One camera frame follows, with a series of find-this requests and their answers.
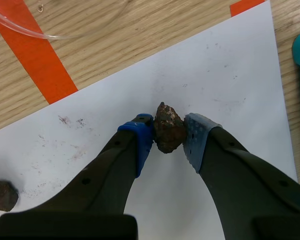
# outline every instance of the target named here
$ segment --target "orange tape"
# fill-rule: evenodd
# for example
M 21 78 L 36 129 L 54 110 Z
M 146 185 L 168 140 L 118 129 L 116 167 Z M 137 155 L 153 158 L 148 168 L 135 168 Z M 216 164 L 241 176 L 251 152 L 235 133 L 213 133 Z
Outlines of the orange tape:
M 243 13 L 244 11 L 251 9 L 259 4 L 262 4 L 265 0 L 241 0 L 230 6 L 231 17 Z
M 8 2 L 0 0 L 0 9 L 8 13 L 6 16 L 17 14 L 28 29 L 42 32 L 24 0 Z M 18 33 L 2 24 L 0 34 L 49 104 L 78 91 L 48 40 Z

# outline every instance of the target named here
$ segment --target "brown rock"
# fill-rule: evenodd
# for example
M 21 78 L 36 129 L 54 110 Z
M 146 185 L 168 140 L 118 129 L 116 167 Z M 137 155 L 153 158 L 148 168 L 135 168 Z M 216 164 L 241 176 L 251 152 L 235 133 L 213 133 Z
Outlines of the brown rock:
M 18 198 L 18 193 L 10 182 L 0 181 L 0 211 L 10 212 Z
M 187 132 L 184 122 L 176 111 L 165 105 L 164 102 L 161 102 L 158 106 L 153 125 L 155 130 L 154 141 L 158 149 L 164 154 L 172 153 L 186 140 Z

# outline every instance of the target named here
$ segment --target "wooden surface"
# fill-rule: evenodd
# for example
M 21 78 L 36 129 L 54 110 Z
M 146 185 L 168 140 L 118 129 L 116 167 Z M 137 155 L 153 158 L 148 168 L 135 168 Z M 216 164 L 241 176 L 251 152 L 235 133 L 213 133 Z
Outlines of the wooden surface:
M 119 20 L 106 29 L 84 38 L 50 42 L 76 86 L 82 89 L 229 19 L 229 6 L 235 2 L 131 0 Z M 271 0 L 271 5 L 300 182 L 300 76 L 291 54 L 292 43 L 300 34 L 300 0 Z M 0 129 L 47 105 L 0 35 Z

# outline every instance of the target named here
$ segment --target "white paper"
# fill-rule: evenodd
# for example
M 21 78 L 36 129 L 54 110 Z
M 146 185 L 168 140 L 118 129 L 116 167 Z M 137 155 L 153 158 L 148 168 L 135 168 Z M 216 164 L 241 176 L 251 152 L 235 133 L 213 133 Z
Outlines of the white paper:
M 0 179 L 20 191 L 13 210 L 57 194 L 118 126 L 140 113 L 154 116 L 162 101 L 182 118 L 199 113 L 223 125 L 297 180 L 267 1 L 1 129 Z M 224 239 L 182 147 L 163 154 L 153 145 L 125 212 L 136 217 L 141 240 Z

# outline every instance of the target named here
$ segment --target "light blue rubber fingertip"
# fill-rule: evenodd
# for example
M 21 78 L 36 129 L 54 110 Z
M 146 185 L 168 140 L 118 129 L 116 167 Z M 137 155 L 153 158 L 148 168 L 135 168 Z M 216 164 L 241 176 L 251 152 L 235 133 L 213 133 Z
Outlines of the light blue rubber fingertip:
M 187 137 L 183 143 L 183 151 L 198 174 L 202 165 L 208 134 L 211 129 L 222 126 L 198 113 L 186 115 L 184 124 Z

